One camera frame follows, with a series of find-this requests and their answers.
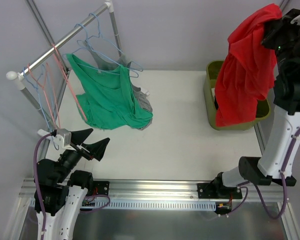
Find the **green tank top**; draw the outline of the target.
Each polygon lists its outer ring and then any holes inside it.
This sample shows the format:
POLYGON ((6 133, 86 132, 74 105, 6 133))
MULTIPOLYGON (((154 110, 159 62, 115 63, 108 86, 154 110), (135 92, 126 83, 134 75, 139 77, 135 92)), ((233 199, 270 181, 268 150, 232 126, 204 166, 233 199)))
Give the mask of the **green tank top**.
POLYGON ((101 71, 75 54, 67 53, 66 58, 84 90, 76 97, 84 113, 82 119, 89 126, 141 130, 152 123, 153 113, 142 108, 134 96, 128 68, 118 65, 114 70, 101 71))

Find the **red tank top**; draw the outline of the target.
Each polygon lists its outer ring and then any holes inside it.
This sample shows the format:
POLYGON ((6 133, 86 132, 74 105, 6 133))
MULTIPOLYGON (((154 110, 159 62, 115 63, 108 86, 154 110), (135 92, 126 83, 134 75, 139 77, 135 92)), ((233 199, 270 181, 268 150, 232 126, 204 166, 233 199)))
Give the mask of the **red tank top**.
POLYGON ((218 104, 217 127, 252 122, 257 105, 274 87, 274 50, 265 48, 262 40, 265 23, 278 20, 282 11, 271 3, 246 18, 228 37, 228 54, 215 84, 218 104))

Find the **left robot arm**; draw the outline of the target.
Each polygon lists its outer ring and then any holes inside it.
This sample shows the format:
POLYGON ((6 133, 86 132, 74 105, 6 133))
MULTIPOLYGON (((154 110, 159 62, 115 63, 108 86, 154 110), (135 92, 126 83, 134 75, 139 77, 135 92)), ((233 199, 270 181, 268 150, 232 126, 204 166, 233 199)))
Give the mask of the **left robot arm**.
POLYGON ((85 212, 83 207, 92 206, 97 198, 110 198, 109 181, 94 180, 91 172, 75 169, 82 158, 101 161, 104 157, 110 138, 86 144, 92 132, 92 128, 37 132, 40 139, 34 149, 33 173, 39 240, 73 239, 77 218, 85 212), (46 139, 64 150, 56 161, 37 159, 39 146, 46 139))

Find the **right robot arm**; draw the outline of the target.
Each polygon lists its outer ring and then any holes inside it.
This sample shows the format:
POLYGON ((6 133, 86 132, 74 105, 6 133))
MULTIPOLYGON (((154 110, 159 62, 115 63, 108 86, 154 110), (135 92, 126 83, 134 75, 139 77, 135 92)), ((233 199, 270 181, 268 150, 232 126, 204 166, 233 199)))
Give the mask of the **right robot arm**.
POLYGON ((274 120, 261 157, 242 156, 238 166, 215 178, 213 193, 225 198, 246 183, 293 187, 292 167, 300 140, 300 10, 265 25, 261 44, 274 50, 278 76, 274 82, 274 120))

